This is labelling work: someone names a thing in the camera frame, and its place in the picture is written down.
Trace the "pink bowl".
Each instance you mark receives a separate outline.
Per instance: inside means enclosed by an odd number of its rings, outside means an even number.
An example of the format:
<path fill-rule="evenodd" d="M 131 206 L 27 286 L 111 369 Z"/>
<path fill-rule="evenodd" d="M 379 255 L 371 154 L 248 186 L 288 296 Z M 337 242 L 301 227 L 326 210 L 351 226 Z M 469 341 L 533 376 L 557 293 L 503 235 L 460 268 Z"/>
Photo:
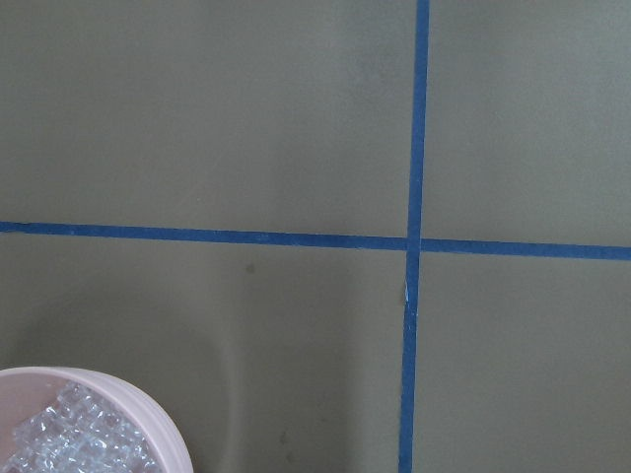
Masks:
<path fill-rule="evenodd" d="M 191 472 L 186 444 L 168 413 L 150 395 L 116 376 L 77 368 L 20 367 L 1 371 L 1 459 L 16 451 L 12 431 L 52 404 L 68 382 L 110 401 L 144 434 L 164 472 Z"/>

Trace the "pile of ice cubes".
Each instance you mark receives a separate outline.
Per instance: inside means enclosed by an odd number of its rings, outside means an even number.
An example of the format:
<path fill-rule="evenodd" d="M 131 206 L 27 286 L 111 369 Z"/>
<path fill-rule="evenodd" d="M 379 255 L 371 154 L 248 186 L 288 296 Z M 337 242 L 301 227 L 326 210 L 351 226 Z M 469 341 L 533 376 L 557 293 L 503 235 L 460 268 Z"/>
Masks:
<path fill-rule="evenodd" d="M 3 472 L 160 472 L 142 431 L 114 404 L 76 382 L 12 431 Z"/>

